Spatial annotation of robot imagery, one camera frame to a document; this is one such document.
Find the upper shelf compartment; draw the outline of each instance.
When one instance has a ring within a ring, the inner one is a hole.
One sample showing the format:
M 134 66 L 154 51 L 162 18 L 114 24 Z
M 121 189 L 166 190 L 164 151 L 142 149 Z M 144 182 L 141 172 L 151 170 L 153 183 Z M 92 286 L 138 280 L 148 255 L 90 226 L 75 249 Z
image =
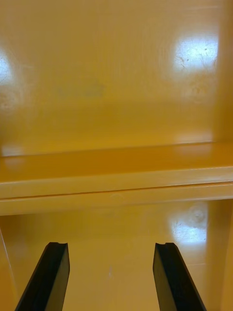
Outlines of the upper shelf compartment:
M 8 1 L 2 156 L 233 137 L 231 0 Z

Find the lower shelf compartment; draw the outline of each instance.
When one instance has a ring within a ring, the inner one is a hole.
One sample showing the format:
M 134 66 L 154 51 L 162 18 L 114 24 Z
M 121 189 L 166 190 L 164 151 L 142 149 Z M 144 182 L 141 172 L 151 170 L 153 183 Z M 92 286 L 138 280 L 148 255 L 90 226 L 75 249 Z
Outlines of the lower shelf compartment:
M 1 216 L 0 268 L 11 282 L 0 281 L 5 310 L 16 306 L 48 242 L 69 247 L 64 311 L 159 311 L 156 242 L 177 244 L 208 311 L 232 310 L 232 210 L 232 200 L 217 200 Z

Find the yellow shelving unit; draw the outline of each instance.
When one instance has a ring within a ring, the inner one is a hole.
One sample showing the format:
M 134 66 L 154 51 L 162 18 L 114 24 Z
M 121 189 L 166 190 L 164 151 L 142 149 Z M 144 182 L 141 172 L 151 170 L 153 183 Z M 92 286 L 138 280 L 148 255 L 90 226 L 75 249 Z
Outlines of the yellow shelving unit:
M 1 1 L 0 300 L 68 242 L 64 311 L 159 310 L 175 242 L 233 310 L 233 2 Z

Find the glossy yellow surface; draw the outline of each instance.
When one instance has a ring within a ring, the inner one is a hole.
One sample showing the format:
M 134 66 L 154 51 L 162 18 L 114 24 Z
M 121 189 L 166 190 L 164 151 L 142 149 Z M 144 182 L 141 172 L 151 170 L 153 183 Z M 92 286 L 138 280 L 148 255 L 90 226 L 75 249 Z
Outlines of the glossy yellow surface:
M 2 0 L 2 155 L 232 139 L 232 6 Z
M 50 241 L 69 244 L 64 311 L 158 311 L 155 242 L 179 246 L 208 311 L 233 310 L 232 15 L 232 0 L 1 1 L 6 311 Z
M 16 294 L 16 284 L 12 273 L 5 243 L 0 230 L 0 303 L 1 310 L 13 311 L 15 309 L 18 296 Z
M 159 311 L 154 245 L 175 242 L 207 310 L 218 311 L 231 216 L 231 200 L 173 202 L 2 216 L 0 226 L 18 297 L 45 245 L 58 241 L 68 242 L 70 255 L 64 311 Z

